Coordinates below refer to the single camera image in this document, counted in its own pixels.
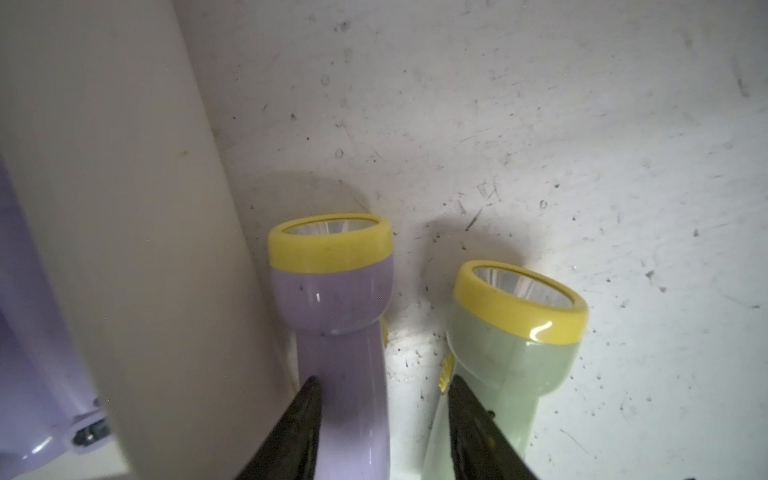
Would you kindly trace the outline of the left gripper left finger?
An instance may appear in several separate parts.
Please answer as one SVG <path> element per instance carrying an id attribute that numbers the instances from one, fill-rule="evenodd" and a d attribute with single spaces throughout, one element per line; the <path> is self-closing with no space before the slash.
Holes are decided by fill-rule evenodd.
<path id="1" fill-rule="evenodd" d="M 312 480 L 322 423 L 322 387 L 316 376 L 302 385 L 236 480 Z"/>

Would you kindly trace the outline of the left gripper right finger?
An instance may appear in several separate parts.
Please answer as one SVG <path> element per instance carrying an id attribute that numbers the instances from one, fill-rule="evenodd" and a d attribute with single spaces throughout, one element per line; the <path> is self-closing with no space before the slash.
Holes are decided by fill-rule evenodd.
<path id="1" fill-rule="evenodd" d="M 448 389 L 448 418 L 456 479 L 537 480 L 459 375 Z"/>

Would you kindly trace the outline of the green flashlight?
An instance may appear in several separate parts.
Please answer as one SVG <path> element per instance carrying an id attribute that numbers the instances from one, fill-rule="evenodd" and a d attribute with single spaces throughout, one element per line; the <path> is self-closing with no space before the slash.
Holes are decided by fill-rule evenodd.
<path id="1" fill-rule="evenodd" d="M 505 440 L 526 453 L 539 400 L 565 381 L 586 332 L 585 300 L 523 267 L 490 260 L 464 263 L 447 320 L 450 353 L 440 378 L 422 476 L 454 476 L 449 400 L 463 379 Z"/>

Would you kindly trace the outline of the tall purple flashlight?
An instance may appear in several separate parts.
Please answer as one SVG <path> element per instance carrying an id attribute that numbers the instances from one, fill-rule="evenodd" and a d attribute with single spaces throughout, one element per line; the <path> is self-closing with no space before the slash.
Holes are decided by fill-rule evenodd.
<path id="1" fill-rule="evenodd" d="M 6 170 L 1 172 L 1 476 L 14 479 L 114 435 Z"/>

